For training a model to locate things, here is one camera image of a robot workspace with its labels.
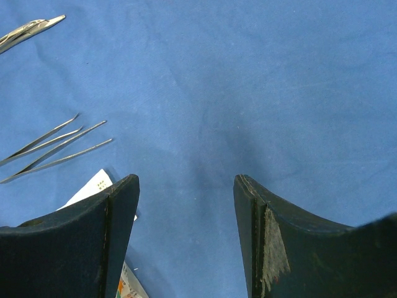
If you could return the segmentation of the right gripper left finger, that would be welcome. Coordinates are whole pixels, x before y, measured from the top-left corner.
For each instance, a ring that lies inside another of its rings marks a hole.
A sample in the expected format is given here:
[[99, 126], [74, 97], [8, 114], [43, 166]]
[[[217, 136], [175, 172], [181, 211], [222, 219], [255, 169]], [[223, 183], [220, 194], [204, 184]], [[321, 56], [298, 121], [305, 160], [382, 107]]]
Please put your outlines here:
[[115, 297], [140, 195], [117, 183], [18, 227], [1, 227], [1, 297]]

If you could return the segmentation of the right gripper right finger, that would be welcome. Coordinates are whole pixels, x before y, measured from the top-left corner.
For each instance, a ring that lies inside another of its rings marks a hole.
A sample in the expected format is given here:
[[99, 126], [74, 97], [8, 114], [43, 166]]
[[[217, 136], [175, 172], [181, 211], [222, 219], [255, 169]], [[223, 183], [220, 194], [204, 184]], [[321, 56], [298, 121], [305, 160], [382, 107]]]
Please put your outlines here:
[[245, 174], [233, 194], [249, 297], [396, 296], [396, 214], [350, 227]]

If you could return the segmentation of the green suture packet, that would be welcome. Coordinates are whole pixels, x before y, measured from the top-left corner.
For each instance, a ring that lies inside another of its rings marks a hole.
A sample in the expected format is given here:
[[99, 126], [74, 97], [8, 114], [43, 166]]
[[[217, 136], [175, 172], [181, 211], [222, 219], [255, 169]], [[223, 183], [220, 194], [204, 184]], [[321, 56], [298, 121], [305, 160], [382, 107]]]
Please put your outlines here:
[[148, 298], [149, 296], [143, 289], [139, 280], [126, 262], [123, 262], [123, 268], [116, 292], [116, 298]]

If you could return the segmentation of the white packet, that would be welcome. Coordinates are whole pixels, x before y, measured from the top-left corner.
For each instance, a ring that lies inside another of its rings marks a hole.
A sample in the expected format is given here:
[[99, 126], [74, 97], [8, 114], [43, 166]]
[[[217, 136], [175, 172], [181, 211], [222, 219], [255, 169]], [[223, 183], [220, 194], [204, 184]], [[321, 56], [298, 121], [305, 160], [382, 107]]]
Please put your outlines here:
[[69, 207], [106, 189], [114, 190], [115, 184], [104, 169], [100, 169], [65, 205], [56, 211]]

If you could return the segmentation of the blue surgical drape cloth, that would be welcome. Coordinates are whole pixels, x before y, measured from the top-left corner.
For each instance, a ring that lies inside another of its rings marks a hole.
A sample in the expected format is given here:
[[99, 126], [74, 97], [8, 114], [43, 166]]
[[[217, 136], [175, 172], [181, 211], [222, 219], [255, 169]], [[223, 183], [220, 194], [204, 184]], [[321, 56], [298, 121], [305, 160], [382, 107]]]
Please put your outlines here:
[[140, 179], [128, 264], [150, 297], [246, 297], [233, 180], [329, 220], [396, 210], [395, 1], [2, 1], [1, 157], [60, 123], [97, 149], [1, 186], [1, 224], [100, 169]]

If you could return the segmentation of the steel ring-handle scissors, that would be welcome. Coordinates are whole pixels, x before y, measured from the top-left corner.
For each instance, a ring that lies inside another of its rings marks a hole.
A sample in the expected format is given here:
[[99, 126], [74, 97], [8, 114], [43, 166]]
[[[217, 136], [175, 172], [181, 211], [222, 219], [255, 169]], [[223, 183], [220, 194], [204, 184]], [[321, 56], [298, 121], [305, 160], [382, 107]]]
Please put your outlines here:
[[1, 37], [1, 50], [0, 54], [6, 52], [10, 48], [14, 47], [15, 45], [37, 35], [41, 32], [44, 32], [54, 25], [58, 24], [59, 22], [63, 21], [66, 18], [66, 15], [60, 15], [54, 17], [52, 19], [37, 19], [32, 20], [13, 31], [9, 32], [8, 34]]

